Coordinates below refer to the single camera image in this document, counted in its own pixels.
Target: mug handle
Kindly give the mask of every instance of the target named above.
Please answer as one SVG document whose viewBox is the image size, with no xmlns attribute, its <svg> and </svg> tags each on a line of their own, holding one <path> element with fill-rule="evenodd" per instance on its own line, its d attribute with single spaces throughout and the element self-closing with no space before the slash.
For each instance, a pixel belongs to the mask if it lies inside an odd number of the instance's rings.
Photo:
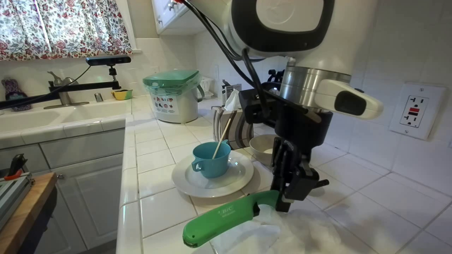
<svg viewBox="0 0 452 254">
<path fill-rule="evenodd" d="M 195 160 L 192 162 L 192 169 L 195 172 L 202 170 L 202 161 L 203 159 L 195 158 Z"/>
</svg>

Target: upper cabinet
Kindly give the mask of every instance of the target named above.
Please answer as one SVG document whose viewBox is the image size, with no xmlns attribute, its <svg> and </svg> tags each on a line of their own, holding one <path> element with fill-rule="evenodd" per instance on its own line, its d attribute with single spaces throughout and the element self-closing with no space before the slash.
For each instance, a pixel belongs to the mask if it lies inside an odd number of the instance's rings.
<svg viewBox="0 0 452 254">
<path fill-rule="evenodd" d="M 201 21 L 184 4 L 174 0 L 152 0 L 157 33 L 189 35 L 205 30 Z"/>
</svg>

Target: wooden stick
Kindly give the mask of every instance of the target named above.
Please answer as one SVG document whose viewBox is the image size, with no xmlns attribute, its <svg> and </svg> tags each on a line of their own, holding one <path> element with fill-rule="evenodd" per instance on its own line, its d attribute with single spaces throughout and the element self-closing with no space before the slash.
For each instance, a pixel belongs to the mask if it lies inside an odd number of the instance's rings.
<svg viewBox="0 0 452 254">
<path fill-rule="evenodd" d="M 215 156 L 217 155 L 218 148 L 220 148 L 221 142 L 223 141 L 223 138 L 225 138 L 226 130 L 227 130 L 227 128 L 229 127 L 229 123 L 230 123 L 230 122 L 231 122 L 231 119 L 229 118 L 229 119 L 227 120 L 226 127 L 225 127 L 225 130 L 223 131 L 223 135 L 221 136 L 220 142 L 218 142 L 217 148 L 215 149 L 215 153 L 213 153 L 212 159 L 215 159 Z"/>
</svg>

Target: window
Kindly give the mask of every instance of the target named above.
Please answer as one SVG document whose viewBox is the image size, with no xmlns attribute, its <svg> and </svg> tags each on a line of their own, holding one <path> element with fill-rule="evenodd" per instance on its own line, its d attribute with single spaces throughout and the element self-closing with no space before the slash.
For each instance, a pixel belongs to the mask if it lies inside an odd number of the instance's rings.
<svg viewBox="0 0 452 254">
<path fill-rule="evenodd" d="M 115 0 L 0 0 L 0 60 L 131 52 Z"/>
</svg>

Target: wall outlet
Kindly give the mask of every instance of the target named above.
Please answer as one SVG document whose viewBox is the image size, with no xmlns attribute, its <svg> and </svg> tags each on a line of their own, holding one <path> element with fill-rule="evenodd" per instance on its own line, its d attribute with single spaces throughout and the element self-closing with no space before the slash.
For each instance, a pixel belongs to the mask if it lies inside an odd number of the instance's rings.
<svg viewBox="0 0 452 254">
<path fill-rule="evenodd" d="M 427 105 L 428 98 L 410 95 L 406 102 L 400 123 L 419 128 L 422 117 L 427 109 Z"/>
<path fill-rule="evenodd" d="M 426 140 L 445 91 L 444 87 L 405 83 L 389 129 Z"/>
</svg>

